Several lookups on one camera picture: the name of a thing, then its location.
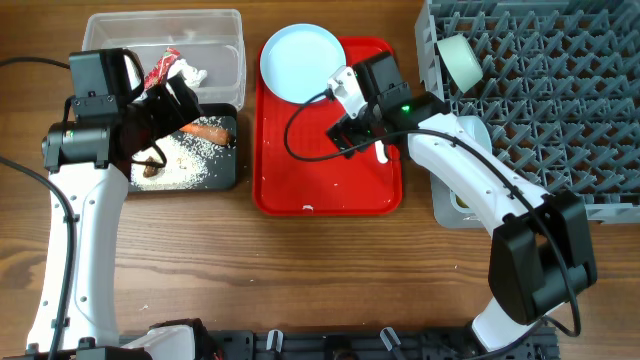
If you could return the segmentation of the white rice pile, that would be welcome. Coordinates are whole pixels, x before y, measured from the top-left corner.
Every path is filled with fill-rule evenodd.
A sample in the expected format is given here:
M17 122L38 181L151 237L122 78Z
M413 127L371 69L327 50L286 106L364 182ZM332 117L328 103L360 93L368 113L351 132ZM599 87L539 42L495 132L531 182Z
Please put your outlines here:
M226 190L236 182L236 155L236 119L203 116L134 155L130 190Z

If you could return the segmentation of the red snack wrapper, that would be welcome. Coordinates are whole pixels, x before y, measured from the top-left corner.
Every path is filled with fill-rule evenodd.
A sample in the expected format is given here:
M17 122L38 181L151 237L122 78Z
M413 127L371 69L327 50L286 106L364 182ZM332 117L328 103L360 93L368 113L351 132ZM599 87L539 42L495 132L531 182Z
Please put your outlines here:
M167 47L161 58L144 78L144 89L148 90L160 84L165 78L170 67L180 58L181 53L172 47Z

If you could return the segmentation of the yellow plastic cup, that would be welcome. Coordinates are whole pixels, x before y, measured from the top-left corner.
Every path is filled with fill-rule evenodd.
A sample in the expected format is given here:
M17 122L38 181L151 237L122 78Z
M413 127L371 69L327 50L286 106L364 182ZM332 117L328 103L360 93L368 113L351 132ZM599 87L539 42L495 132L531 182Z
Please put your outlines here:
M456 204L461 208L469 208L468 205L457 195L454 193Z

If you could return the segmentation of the orange carrot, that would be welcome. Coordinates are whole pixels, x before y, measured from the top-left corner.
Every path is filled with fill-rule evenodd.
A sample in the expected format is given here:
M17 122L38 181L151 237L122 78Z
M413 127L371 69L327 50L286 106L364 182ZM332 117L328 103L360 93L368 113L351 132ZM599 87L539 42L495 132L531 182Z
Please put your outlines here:
M231 142L229 132L217 126L187 124L181 128L181 131L219 146L227 146Z

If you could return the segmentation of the light blue bowl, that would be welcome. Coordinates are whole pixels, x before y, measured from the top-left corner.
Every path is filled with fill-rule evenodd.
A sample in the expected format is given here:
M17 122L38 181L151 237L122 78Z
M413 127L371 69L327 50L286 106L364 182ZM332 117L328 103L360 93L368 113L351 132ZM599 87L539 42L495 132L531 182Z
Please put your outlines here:
M474 115L459 116L457 118L462 128L486 151L492 152L489 131L483 121Z

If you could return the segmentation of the clear plastic bin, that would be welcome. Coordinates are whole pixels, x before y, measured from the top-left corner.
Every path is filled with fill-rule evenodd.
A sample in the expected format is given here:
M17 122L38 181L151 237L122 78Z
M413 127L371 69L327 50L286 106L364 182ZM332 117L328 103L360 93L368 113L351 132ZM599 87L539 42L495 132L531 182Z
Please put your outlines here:
M235 9L97 13L87 23L82 49L128 48L149 72L167 48L205 70L199 102L245 103L246 57L242 18Z

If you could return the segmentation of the dark dried mushroom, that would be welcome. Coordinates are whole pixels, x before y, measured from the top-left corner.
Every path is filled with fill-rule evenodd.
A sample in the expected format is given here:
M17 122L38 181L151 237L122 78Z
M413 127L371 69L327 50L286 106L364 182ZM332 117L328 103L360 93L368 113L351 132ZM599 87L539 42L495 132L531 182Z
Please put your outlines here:
M152 178L159 173L160 166L158 162L153 157L148 157L146 159L147 165L145 166L142 176L144 178Z

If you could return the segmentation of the white tissue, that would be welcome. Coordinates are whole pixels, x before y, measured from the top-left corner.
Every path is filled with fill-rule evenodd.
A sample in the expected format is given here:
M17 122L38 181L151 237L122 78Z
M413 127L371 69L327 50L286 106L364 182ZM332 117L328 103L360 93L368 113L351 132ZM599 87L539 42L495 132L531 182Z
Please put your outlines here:
M201 86L207 78L208 73L206 70L198 70L191 66L185 59L179 59L169 67L167 72L168 78L176 75L181 75L189 88L196 89Z

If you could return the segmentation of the white plastic spoon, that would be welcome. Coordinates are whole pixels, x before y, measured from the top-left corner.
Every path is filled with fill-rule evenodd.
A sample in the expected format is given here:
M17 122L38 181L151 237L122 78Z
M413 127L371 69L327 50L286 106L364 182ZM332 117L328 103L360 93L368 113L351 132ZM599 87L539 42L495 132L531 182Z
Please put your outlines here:
M382 141L376 141L374 143L376 159L380 164L387 164L389 162L389 156L387 155L387 147Z

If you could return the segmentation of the grey dishwasher rack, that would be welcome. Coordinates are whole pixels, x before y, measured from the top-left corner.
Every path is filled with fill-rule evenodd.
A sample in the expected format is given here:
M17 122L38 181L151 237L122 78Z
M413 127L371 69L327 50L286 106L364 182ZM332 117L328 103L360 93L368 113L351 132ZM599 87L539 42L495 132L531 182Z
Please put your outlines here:
M605 224L639 219L639 5L635 1L439 1L416 20L425 89L478 116L494 155ZM462 93L439 40L462 34L483 78Z

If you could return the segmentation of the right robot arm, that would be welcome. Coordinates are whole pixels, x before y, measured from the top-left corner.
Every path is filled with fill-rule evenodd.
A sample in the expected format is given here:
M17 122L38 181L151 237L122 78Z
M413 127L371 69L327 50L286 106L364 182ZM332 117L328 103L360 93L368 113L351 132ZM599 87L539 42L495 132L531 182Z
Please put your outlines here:
M343 156L377 141L406 144L410 158L443 181L489 233L492 299L471 323L487 353L516 343L560 305L575 307L578 294L595 284L583 201L515 173L436 95L412 95L390 53L333 70L326 93L345 110L327 132Z

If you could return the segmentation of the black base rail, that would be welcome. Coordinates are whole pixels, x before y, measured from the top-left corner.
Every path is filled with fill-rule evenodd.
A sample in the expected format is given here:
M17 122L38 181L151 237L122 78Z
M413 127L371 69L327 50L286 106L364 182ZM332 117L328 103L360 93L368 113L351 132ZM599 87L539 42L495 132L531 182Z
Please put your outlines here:
M389 350L379 331L374 332L286 332L277 350L268 348L268 335L243 331L211 331L223 359L236 360L330 360L374 359L437 360L467 359L485 350L471 331L461 327L427 328L396 332L399 344Z

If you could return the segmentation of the green bowl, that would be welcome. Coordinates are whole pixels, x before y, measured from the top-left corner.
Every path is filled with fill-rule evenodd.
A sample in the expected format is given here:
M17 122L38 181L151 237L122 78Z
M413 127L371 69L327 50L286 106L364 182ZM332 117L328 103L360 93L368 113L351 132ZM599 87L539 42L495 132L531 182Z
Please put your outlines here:
M439 40L436 46L449 75L462 93L483 78L481 65L464 35Z

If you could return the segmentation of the black rectangular tray bin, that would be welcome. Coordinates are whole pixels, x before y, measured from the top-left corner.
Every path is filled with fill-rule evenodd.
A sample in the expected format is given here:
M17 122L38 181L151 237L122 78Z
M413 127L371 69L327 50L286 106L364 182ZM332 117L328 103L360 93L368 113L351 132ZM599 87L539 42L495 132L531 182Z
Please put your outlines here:
M236 134L237 111L230 104L203 104L204 115L193 123L223 128L231 135L227 146L219 146L205 139L176 131L156 141L167 160L165 167L152 178L144 178L145 166L140 165L148 157L157 162L161 157L154 148L134 155L136 164L131 169L131 193L167 191L222 191L236 183Z

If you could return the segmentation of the large light blue plate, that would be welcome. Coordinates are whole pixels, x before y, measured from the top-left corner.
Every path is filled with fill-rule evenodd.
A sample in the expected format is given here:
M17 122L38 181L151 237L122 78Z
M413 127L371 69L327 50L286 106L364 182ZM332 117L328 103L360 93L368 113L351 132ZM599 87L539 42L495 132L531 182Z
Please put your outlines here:
M267 40L259 65L264 84L275 96L302 104L327 88L328 79L346 65L346 53L328 30L299 23Z

